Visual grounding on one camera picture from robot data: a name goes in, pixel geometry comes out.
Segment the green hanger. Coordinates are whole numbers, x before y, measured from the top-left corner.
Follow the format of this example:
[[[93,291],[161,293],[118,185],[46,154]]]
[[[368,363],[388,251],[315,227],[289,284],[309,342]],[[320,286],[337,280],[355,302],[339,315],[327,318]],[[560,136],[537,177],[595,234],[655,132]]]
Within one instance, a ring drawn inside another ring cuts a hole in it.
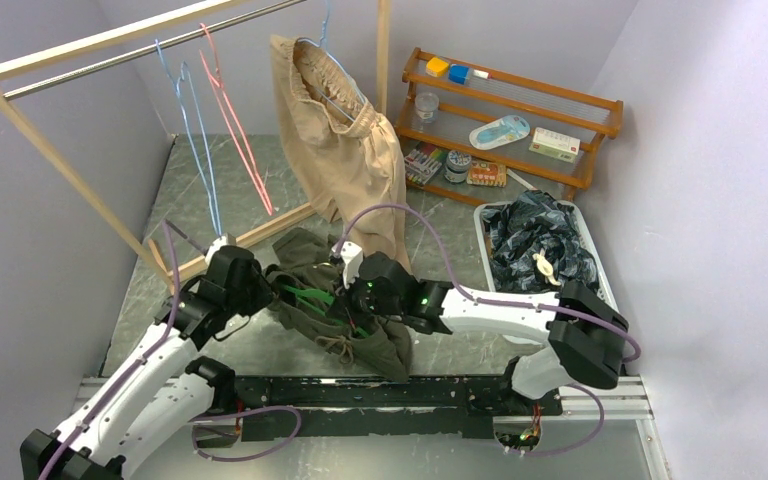
[[[341,269],[324,261],[281,264],[275,285],[281,294],[275,309],[288,329],[295,329],[316,341],[366,340],[372,335],[353,335],[335,304],[335,289],[341,283]]]

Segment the olive green shorts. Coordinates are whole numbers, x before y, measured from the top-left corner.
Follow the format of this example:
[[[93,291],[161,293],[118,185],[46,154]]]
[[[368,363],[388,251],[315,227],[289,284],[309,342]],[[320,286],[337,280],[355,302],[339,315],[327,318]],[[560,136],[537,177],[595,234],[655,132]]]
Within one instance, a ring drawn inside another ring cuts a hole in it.
[[[277,263],[265,270],[275,292],[269,309],[284,328],[337,355],[341,363],[360,365],[390,381],[408,381],[412,340],[407,327],[348,306],[338,288],[342,269],[330,262],[335,241],[294,227],[272,244]]]

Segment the dark leaf-print shorts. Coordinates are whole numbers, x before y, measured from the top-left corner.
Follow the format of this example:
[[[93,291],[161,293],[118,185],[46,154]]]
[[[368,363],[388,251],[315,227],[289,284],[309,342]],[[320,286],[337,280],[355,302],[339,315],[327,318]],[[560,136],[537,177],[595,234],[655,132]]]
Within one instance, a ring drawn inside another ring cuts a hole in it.
[[[482,213],[496,291],[539,294],[575,281],[597,292],[594,258],[581,246],[570,213],[540,190],[526,190],[502,209]]]

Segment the pink wire hanger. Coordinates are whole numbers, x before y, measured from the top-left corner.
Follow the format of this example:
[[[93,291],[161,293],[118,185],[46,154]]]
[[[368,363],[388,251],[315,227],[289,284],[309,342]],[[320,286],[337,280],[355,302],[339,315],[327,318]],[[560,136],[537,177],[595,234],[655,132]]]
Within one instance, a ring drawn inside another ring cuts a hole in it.
[[[209,63],[203,50],[199,50],[200,59],[210,88],[219,107],[220,115],[226,125],[231,140],[236,148],[241,163],[246,170],[252,182],[252,186],[266,211],[271,216],[275,213],[272,200],[267,191],[265,181],[258,168],[248,136],[243,128],[242,122],[234,108],[230,95],[228,94],[226,84],[222,77],[220,56],[216,48],[213,37],[206,24],[200,23],[200,32],[204,34],[210,52],[213,56],[213,63]]]

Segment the light blue wire hanger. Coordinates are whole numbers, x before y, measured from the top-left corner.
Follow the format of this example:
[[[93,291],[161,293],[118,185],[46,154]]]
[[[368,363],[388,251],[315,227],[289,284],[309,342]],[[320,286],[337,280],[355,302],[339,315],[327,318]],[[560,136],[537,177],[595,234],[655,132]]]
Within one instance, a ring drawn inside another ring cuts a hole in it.
[[[219,236],[223,233],[223,229],[215,170],[191,70],[186,62],[181,62],[179,73],[174,75],[163,53],[163,47],[159,39],[154,40],[154,50],[174,91],[180,116],[184,124],[184,133],[189,142],[193,160],[205,190],[212,229]]]

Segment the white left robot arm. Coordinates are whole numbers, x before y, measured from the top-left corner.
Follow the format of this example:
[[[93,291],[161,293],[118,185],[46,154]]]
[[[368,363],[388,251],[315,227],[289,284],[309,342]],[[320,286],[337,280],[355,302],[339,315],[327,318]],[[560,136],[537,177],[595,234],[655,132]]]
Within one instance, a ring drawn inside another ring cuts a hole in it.
[[[191,420],[238,412],[234,370],[201,351],[233,317],[251,316],[273,298],[249,250],[214,249],[207,270],[166,300],[104,385],[52,432],[26,437],[24,478],[128,479]]]

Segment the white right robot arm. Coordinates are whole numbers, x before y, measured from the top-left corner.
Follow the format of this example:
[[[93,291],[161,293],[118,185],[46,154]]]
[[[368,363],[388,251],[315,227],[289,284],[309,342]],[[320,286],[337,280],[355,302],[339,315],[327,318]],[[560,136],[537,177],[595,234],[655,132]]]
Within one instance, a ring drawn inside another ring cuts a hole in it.
[[[426,335],[488,332],[540,345],[509,364],[499,398],[510,413],[571,383],[610,390],[619,382],[628,322],[580,282],[558,292],[502,293],[419,280],[386,254],[365,255],[354,244],[334,258],[343,267],[338,297],[352,320],[381,317]]]

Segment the beige shorts with white stripe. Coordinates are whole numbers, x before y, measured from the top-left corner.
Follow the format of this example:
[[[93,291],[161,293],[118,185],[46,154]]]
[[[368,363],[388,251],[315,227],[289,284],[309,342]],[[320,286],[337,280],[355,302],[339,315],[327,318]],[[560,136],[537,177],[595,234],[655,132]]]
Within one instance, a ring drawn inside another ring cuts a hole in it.
[[[387,117],[361,103],[337,67],[311,45],[274,35],[270,62],[284,156],[314,210],[353,222],[349,238],[411,267],[405,243],[404,157]],[[347,109],[346,119],[314,90]]]

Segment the blue hanger at right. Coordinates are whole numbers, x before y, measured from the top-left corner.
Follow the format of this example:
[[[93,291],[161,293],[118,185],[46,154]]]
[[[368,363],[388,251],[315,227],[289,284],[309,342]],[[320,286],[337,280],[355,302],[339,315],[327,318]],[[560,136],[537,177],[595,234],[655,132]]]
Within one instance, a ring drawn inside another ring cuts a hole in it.
[[[332,64],[337,67],[338,71],[342,74],[343,78],[353,88],[353,91],[355,92],[355,96],[357,97],[357,99],[361,103],[364,103],[367,100],[367,98],[358,87],[354,78],[346,71],[344,66],[328,51],[328,27],[329,27],[330,15],[332,11],[331,1],[324,0],[324,5],[325,5],[325,14],[321,22],[319,39],[317,41],[314,41],[309,37],[298,37],[296,41],[301,42],[303,44],[311,45],[312,47],[315,47],[316,49],[320,50],[332,62]],[[328,104],[330,104],[337,111],[339,111],[346,119],[348,119],[351,122],[356,121],[356,118],[347,109],[343,108],[337,101],[335,101],[332,98],[331,94],[327,94],[325,91],[323,91],[319,87],[315,87],[314,90],[320,95],[322,99],[324,99]]]

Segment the orange snack packet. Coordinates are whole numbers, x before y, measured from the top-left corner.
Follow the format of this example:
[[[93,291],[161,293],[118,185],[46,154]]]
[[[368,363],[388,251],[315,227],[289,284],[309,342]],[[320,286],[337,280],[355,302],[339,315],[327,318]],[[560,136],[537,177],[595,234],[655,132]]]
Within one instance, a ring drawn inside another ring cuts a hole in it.
[[[467,172],[466,183],[474,186],[505,187],[507,168],[494,162],[473,160]]]

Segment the orange wooden shelf rack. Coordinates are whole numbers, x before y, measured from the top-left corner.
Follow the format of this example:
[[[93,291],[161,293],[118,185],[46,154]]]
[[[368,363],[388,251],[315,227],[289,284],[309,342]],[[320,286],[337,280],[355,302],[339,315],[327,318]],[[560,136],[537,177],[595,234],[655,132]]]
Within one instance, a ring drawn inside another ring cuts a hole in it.
[[[395,131],[503,165],[559,188],[571,201],[593,181],[602,144],[619,136],[624,104],[421,48],[410,54],[408,90]]]

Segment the clear plastic cup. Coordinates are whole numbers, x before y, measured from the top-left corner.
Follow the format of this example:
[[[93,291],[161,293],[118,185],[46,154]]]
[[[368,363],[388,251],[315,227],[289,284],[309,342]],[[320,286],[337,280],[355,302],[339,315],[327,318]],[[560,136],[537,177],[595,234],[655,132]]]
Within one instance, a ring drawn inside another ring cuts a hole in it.
[[[422,124],[433,123],[439,110],[439,97],[433,92],[418,93],[414,99],[415,114]]]

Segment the white plastic basket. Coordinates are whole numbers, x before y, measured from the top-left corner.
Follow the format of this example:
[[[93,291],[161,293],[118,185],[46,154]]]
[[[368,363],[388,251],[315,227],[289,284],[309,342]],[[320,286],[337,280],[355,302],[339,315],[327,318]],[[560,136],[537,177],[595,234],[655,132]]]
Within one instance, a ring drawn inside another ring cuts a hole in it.
[[[601,259],[598,251],[586,224],[586,221],[582,215],[580,209],[572,202],[559,200],[561,205],[565,205],[570,211],[570,217],[573,219],[573,223],[578,232],[578,238],[581,246],[587,250],[594,258],[596,269],[598,273],[599,289],[597,290],[597,296],[610,305],[614,310],[618,310],[618,306],[613,294],[612,288],[609,284],[608,278],[604,272]],[[479,251],[481,262],[484,270],[484,275],[488,285],[488,290],[495,292],[495,281],[491,271],[489,258],[492,251],[491,242],[488,234],[488,228],[483,220],[482,213],[487,209],[502,209],[510,204],[510,201],[500,201],[485,203],[477,206],[473,212],[473,221],[475,225],[476,235],[479,241]]]

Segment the yellow block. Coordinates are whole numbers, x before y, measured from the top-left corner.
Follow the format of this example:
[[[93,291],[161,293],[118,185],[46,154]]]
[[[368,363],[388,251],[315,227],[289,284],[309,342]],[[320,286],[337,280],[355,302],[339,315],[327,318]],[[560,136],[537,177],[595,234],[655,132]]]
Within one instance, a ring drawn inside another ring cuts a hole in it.
[[[425,73],[433,78],[443,78],[447,75],[450,62],[444,58],[434,56],[425,65]]]

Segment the wooden clothes rack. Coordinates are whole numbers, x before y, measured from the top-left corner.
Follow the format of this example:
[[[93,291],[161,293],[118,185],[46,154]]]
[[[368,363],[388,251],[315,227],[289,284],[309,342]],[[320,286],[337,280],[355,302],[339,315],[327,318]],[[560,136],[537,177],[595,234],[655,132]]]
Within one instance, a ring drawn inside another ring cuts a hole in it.
[[[0,82],[22,74],[37,71],[44,67],[53,66],[97,50],[118,46],[124,44],[126,41],[147,36],[150,33],[198,19],[201,16],[220,12],[245,2],[248,1],[199,1],[124,26],[7,60],[0,63]],[[205,27],[204,31],[195,31],[178,35],[162,42],[161,46],[162,48],[177,46],[201,37],[203,34],[218,32],[303,2],[305,1],[282,1],[248,14],[220,21],[209,27]],[[376,109],[382,114],[386,114],[388,106],[389,41],[392,6],[391,1],[376,1],[376,6]],[[78,174],[67,158],[58,151],[54,144],[46,138],[35,125],[33,125],[31,120],[22,111],[17,107],[12,106],[10,103],[11,100],[23,98],[33,93],[89,76],[93,73],[112,68],[113,66],[141,58],[151,53],[152,47],[142,47],[132,52],[113,57],[112,59],[97,62],[96,64],[42,80],[7,93],[3,93],[0,90],[0,112],[16,127],[31,145],[37,149],[42,157],[63,176],[63,178],[93,208],[93,210],[101,216],[107,225],[114,230],[118,237],[126,243],[138,258],[142,259],[144,264],[149,266],[155,275],[158,276],[171,290],[172,280],[170,279],[168,269],[161,262],[162,256],[159,254],[157,247],[149,242],[151,248],[147,249],[142,244],[142,241],[138,240],[137,237],[129,231],[124,222],[114,214],[111,208],[102,200],[101,196]],[[252,246],[265,240],[269,236],[278,233],[284,228],[294,226],[300,221],[310,218],[314,213],[314,208],[309,203],[305,203],[302,206],[290,210],[288,213],[284,213],[275,219],[268,221],[264,225],[258,226],[253,230],[238,236],[236,241],[243,246]]]

